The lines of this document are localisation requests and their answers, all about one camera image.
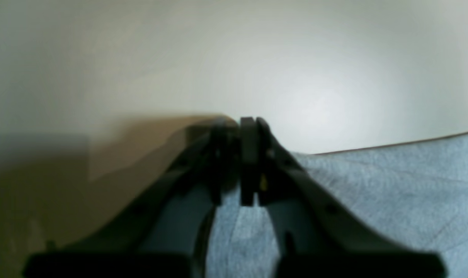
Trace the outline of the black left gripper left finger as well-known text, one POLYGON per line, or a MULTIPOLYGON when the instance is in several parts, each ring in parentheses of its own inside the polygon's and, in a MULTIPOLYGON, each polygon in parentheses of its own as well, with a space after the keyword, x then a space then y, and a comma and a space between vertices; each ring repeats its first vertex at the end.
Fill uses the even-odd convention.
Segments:
POLYGON ((196 135, 164 173, 109 223, 69 252, 192 255, 203 221, 236 181, 239 125, 227 118, 192 125, 196 135))

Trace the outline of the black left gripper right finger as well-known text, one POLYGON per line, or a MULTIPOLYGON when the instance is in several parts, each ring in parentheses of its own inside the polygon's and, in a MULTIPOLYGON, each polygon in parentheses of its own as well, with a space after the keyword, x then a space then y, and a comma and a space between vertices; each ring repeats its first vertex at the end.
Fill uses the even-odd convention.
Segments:
POLYGON ((240 151, 241 204, 258 198, 282 255, 408 252, 358 220, 311 178, 263 118, 241 118, 240 151))

